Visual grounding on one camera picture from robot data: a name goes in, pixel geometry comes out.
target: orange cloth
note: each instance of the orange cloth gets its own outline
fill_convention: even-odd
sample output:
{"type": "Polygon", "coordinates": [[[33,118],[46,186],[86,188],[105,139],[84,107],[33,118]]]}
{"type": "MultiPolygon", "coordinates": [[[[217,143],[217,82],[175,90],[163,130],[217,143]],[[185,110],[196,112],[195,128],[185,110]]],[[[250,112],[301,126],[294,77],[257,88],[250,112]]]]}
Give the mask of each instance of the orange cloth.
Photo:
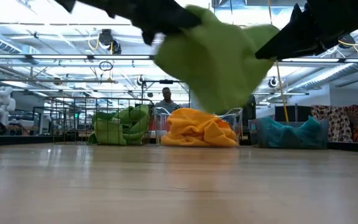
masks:
{"type": "Polygon", "coordinates": [[[170,131],[162,144],[175,146],[236,146],[236,134],[221,118],[194,109],[175,110],[168,117],[170,131]]]}

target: hardwood floor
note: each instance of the hardwood floor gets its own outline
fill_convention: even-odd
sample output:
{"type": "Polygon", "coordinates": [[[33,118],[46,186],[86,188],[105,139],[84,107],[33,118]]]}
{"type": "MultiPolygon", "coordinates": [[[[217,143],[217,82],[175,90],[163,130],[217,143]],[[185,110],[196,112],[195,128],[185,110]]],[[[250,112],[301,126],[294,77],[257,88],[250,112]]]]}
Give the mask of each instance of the hardwood floor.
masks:
{"type": "Polygon", "coordinates": [[[358,153],[4,146],[0,223],[358,224],[358,153]]]}

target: blue towel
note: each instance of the blue towel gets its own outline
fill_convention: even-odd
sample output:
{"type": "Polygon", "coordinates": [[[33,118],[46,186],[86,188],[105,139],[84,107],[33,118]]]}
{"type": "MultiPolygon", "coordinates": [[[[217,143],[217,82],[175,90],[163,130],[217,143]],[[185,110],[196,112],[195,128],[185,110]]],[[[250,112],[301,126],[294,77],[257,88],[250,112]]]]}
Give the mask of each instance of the blue towel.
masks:
{"type": "Polygon", "coordinates": [[[289,149],[325,149],[328,128],[325,121],[309,120],[299,128],[282,125],[270,117],[259,119],[257,132],[260,147],[289,149]]]}

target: person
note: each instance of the person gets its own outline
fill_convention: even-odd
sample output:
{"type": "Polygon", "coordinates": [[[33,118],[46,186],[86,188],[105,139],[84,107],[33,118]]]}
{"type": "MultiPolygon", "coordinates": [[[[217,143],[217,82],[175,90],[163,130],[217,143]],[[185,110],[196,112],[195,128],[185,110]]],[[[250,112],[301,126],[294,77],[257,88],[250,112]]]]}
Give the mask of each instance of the person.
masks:
{"type": "Polygon", "coordinates": [[[162,89],[162,95],[164,96],[164,99],[156,103],[155,104],[156,107],[162,107],[166,109],[169,113],[172,113],[174,110],[180,108],[178,104],[174,103],[171,100],[171,90],[168,87],[164,87],[162,89]]]}

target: white humanoid robot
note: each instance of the white humanoid robot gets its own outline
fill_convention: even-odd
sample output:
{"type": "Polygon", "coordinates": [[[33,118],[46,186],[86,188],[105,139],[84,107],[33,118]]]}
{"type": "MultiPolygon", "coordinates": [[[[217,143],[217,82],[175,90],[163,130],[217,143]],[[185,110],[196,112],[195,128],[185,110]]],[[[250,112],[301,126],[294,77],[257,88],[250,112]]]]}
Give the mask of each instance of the white humanoid robot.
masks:
{"type": "Polygon", "coordinates": [[[0,87],[0,122],[3,125],[8,125],[9,112],[16,109],[16,101],[11,98],[12,87],[0,87]]]}

